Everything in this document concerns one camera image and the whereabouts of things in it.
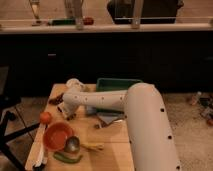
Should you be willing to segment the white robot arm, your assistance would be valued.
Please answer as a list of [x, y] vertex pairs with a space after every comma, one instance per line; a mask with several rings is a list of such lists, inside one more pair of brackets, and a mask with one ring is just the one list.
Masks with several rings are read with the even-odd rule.
[[163, 98], [153, 84], [102, 92], [71, 87], [63, 102], [69, 114], [80, 105], [123, 112], [135, 171], [182, 171]]

